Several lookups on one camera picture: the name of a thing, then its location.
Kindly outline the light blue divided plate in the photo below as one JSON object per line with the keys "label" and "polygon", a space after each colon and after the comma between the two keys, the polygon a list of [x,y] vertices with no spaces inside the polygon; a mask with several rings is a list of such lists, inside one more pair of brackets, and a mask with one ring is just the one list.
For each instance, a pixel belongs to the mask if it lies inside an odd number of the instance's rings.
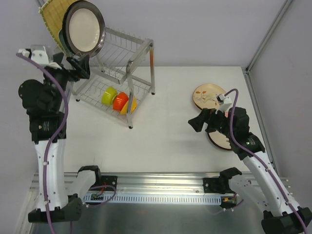
{"label": "light blue divided plate", "polygon": [[64,37],[63,37],[63,33],[62,33],[62,30],[59,31],[58,33],[58,38],[59,38],[59,41],[60,41],[60,44],[62,46],[62,50],[64,53],[67,53],[67,46],[66,46],[66,43],[64,41]]}

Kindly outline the black rimmed round plate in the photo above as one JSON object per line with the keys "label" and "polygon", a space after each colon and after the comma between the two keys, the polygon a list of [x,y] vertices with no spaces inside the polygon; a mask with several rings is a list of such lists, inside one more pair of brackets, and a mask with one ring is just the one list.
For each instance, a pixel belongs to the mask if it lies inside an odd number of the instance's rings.
{"label": "black rimmed round plate", "polygon": [[66,35],[66,20],[67,20],[67,16],[68,14],[65,14],[62,20],[62,29],[60,32],[60,35],[62,35],[62,44],[64,45],[64,47],[66,48],[66,51],[68,51],[69,53],[73,54],[73,50],[71,49],[68,39],[67,39],[67,35]]}

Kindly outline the woven bamboo tray plate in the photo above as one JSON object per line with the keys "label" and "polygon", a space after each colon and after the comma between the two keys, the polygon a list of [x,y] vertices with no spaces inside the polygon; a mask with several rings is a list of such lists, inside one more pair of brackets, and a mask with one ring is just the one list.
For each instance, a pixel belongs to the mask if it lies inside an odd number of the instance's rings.
{"label": "woven bamboo tray plate", "polygon": [[75,0],[48,0],[40,9],[39,13],[43,22],[50,33],[52,39],[55,41],[61,51],[65,51],[60,39],[59,32],[62,30],[62,22],[64,15],[71,4]]}

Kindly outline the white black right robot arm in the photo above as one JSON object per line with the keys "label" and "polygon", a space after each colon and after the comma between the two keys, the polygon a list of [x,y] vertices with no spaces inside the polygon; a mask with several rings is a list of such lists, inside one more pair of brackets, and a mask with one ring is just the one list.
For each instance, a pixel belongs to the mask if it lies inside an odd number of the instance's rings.
{"label": "white black right robot arm", "polygon": [[219,132],[229,140],[232,151],[248,167],[259,185],[252,186],[236,167],[221,171],[218,178],[209,179],[211,192],[236,193],[263,213],[261,226],[267,234],[307,233],[312,220],[308,207],[302,208],[276,174],[259,138],[250,132],[249,116],[244,108],[230,108],[228,114],[204,108],[188,123],[196,132],[207,124],[206,132]]}

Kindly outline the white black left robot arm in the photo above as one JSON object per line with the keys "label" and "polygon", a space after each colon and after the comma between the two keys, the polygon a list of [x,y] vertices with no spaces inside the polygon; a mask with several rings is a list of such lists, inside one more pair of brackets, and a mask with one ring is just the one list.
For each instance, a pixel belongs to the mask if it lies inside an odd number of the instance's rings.
{"label": "white black left robot arm", "polygon": [[89,57],[68,57],[71,69],[66,69],[63,53],[35,60],[29,49],[20,49],[17,56],[42,71],[42,82],[29,79],[19,87],[19,97],[29,117],[31,139],[37,153],[39,166],[39,200],[28,214],[31,223],[74,222],[80,219],[83,197],[90,190],[107,188],[98,166],[83,166],[76,179],[65,186],[63,154],[66,145],[66,123],[69,103],[66,87],[70,82],[89,79]]}

